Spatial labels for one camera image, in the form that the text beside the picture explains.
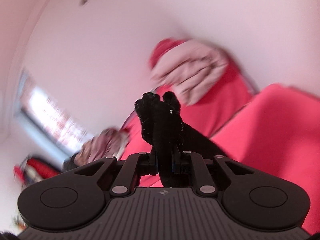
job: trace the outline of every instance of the silver screw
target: silver screw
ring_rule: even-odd
[[[213,186],[210,186],[210,185],[204,185],[202,187],[200,187],[200,191],[202,193],[207,193],[207,194],[210,194],[210,193],[213,193],[216,191],[216,188],[213,187]]]
[[[127,191],[128,189],[125,186],[115,186],[112,188],[112,192],[116,194],[126,193]]]

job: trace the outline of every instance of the crosshair symbol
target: crosshair symbol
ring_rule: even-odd
[[[167,195],[168,193],[169,193],[169,192],[166,191],[165,189],[163,189],[163,190],[160,191],[160,194],[163,195],[163,196],[164,196],[164,195]]]

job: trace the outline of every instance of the window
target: window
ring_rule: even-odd
[[[83,143],[93,138],[93,134],[59,108],[57,102],[26,73],[21,78],[19,97],[20,110],[59,147],[75,153]]]

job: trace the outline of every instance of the ribbed gray panel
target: ribbed gray panel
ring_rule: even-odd
[[[85,228],[46,233],[28,228],[21,240],[305,240],[301,228],[256,232],[236,224],[211,198],[191,188],[137,188],[113,199],[105,213]]]

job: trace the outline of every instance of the black glove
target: black glove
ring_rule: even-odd
[[[180,117],[180,103],[172,92],[160,96],[143,94],[135,103],[135,111],[141,122],[142,138],[156,150],[158,171],[164,187],[189,186],[187,175],[172,173],[171,152],[174,145],[180,151],[193,151],[205,159],[225,155],[212,141],[185,124]]]

